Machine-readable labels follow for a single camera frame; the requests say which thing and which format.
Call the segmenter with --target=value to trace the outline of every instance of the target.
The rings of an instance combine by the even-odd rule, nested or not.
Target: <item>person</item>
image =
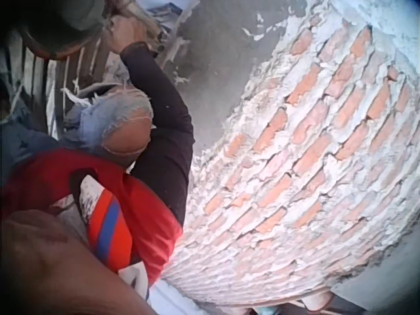
[[[105,39],[133,86],[73,98],[64,141],[38,133],[25,111],[1,124],[0,275],[32,314],[150,314],[128,289],[145,298],[182,234],[188,109],[140,22],[115,16]]]

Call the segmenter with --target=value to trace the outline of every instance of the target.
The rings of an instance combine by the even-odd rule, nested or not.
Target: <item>red jacket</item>
[[[71,194],[70,176],[91,168],[98,182],[114,194],[145,264],[149,284],[160,276],[182,228],[166,205],[143,182],[113,163],[66,149],[41,154],[21,166],[2,191],[3,217],[13,211],[48,208]]]

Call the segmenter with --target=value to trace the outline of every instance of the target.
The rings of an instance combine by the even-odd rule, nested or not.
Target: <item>curved brick wall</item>
[[[164,275],[193,299],[244,305],[334,284],[419,214],[415,71],[331,7],[299,23],[194,162]]]

